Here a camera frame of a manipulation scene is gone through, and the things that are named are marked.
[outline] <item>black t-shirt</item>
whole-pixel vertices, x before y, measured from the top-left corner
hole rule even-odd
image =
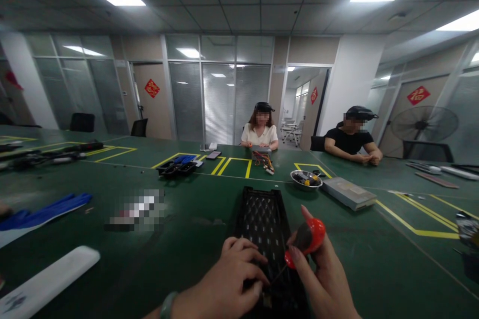
[[[334,145],[350,155],[357,154],[365,144],[374,142],[373,137],[367,131],[348,135],[339,128],[329,130],[325,137],[335,140]]]

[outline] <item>bracelet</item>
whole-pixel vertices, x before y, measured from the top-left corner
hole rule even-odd
[[[177,295],[178,292],[171,292],[166,296],[165,301],[161,305],[160,319],[170,319],[171,304]]]

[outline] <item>cap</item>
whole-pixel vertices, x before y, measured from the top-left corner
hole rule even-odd
[[[273,108],[268,102],[258,102],[254,109],[259,112],[274,112]]]
[[[353,106],[348,110],[348,112],[346,112],[346,118],[349,120],[356,119],[370,121],[372,119],[379,118],[379,116],[366,107]]]

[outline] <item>orange screwdriver handle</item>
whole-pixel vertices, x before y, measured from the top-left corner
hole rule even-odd
[[[298,248],[305,256],[318,250],[323,244],[326,227],[319,219],[311,218],[306,220],[298,228],[296,238],[292,245]],[[284,260],[291,269],[296,269],[291,258],[291,254],[287,250],[284,254]]]

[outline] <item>green table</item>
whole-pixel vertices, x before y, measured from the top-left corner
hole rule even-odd
[[[447,189],[397,159],[370,167],[288,150],[272,154],[271,176],[250,161],[247,149],[223,145],[221,158],[205,160],[187,178],[165,181],[153,168],[177,154],[203,157],[200,144],[0,126],[0,143],[20,139],[24,149],[55,150],[93,138],[106,147],[87,160],[0,173],[0,198],[15,210],[35,211],[69,193],[93,195],[89,205],[0,249],[6,279],[0,297],[77,246],[100,252],[100,261],[36,318],[141,318],[168,292],[196,283],[217,260],[244,186],[281,190],[292,230],[302,222],[301,204],[325,223],[363,317],[471,318],[479,312],[479,285],[465,275],[462,257],[453,250],[466,250],[455,213],[479,215],[477,182],[444,175],[460,186]],[[298,191],[289,177],[297,168],[341,176],[377,194],[378,203],[353,212],[322,192]],[[165,190],[164,225],[154,232],[104,231],[125,203],[158,188]],[[224,224],[210,225],[215,219]]]

